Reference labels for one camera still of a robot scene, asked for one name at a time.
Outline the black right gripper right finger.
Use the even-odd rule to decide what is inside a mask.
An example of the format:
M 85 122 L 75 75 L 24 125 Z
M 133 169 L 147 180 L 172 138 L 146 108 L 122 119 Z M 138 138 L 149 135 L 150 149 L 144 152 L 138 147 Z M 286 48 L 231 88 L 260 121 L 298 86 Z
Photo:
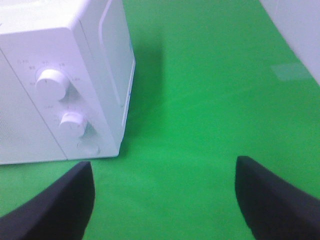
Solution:
M 318 240 L 320 200 L 248 156 L 238 156 L 235 196 L 257 240 Z

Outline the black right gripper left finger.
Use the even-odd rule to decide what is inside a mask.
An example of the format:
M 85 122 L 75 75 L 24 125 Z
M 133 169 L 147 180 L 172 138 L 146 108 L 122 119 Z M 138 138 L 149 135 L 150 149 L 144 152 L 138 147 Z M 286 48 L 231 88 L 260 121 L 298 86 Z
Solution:
M 89 161 L 77 163 L 48 188 L 0 218 L 2 240 L 81 240 L 93 212 Z

